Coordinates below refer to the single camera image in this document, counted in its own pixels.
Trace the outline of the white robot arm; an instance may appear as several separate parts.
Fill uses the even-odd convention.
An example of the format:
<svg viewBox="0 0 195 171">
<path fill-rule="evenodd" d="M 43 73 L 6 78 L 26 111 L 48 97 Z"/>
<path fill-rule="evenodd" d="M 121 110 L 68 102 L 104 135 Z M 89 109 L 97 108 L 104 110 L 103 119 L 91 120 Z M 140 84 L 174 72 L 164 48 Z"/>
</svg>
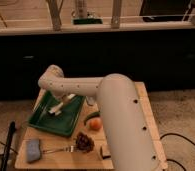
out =
<svg viewBox="0 0 195 171">
<path fill-rule="evenodd" d="M 60 67 L 50 65 L 38 85 L 56 96 L 73 93 L 96 100 L 115 171 L 162 171 L 135 83 L 130 78 L 122 74 L 65 78 Z"/>
</svg>

